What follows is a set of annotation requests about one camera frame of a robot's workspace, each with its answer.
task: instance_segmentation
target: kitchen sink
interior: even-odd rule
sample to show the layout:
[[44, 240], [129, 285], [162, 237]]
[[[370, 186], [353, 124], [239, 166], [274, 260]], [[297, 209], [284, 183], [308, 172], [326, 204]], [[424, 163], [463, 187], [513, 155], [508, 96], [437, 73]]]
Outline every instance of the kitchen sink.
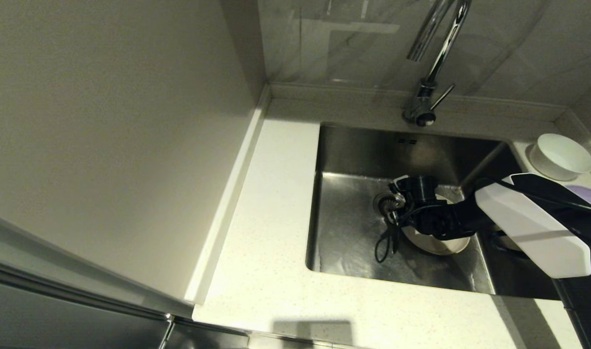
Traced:
[[[375, 260], [386, 231], [377, 200], [403, 175], [437, 177], [437, 194], [459, 202], [480, 176], [521, 168], [500, 141], [322, 125], [306, 264], [313, 271], [463, 291], [558, 300], [552, 279], [532, 261], [502, 252], [479, 231], [459, 254], [438, 256], [400, 234], [398, 252]], [[386, 244], [380, 244], [383, 254]]]

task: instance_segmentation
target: faucet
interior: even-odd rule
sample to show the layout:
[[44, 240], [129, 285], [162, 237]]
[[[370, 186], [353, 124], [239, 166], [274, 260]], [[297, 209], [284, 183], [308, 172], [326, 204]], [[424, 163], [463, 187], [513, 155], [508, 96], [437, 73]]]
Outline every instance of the faucet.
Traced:
[[[455, 0], [436, 0], [433, 7], [431, 7], [425, 22], [422, 24], [420, 32], [410, 49], [410, 53], [408, 53], [407, 58], [409, 60], [415, 62], [421, 60], [437, 30], [437, 27], [439, 27], [440, 22], [442, 22], [442, 19], [453, 2], [455, 2]], [[472, 0], [457, 0], [455, 18], [451, 23], [448, 34], [446, 34], [442, 49], [440, 49], [440, 53], [437, 54], [437, 58], [431, 66], [429, 75], [420, 79], [413, 96], [408, 100], [408, 104], [404, 109], [403, 117], [408, 123], [416, 124], [420, 127], [433, 124], [435, 122], [435, 107], [437, 107], [448, 93], [455, 88], [455, 84], [451, 84], [448, 89], [442, 93], [442, 96], [436, 102], [431, 104], [431, 95], [433, 95], [433, 91], [437, 87], [437, 82], [435, 80], [440, 73], [442, 64], [444, 64], [444, 61], [451, 50], [453, 42], [455, 42], [455, 39], [457, 38], [461, 26], [464, 24], [464, 20], [466, 20], [471, 2]]]

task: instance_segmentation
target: speckled countertop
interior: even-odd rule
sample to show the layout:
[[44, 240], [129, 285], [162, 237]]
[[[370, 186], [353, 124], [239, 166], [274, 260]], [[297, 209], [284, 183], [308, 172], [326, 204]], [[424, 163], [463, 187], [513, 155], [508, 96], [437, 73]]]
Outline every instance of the speckled countertop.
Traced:
[[[358, 347], [580, 348], [560, 301], [491, 296], [309, 270], [305, 254], [320, 121], [411, 130], [396, 108], [274, 99], [196, 321]], [[526, 148], [550, 121], [445, 113], [428, 133]], [[573, 182], [591, 187], [591, 176]]]

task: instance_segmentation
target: marble backsplash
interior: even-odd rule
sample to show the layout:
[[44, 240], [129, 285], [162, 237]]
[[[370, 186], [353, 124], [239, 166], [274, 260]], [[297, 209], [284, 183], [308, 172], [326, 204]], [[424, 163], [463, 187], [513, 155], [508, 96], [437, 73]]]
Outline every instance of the marble backsplash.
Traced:
[[[437, 55], [406, 55], [432, 0], [259, 0], [269, 81], [411, 91]], [[473, 0], [439, 84], [570, 106], [591, 86], [591, 0]]]

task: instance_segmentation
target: purple plate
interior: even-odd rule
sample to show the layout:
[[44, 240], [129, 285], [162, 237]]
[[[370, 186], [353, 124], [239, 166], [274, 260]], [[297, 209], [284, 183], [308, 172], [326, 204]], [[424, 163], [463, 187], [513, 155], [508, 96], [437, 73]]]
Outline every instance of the purple plate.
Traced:
[[568, 190], [574, 192], [577, 196], [586, 200], [587, 203], [591, 204], [591, 188], [583, 186], [566, 186]]

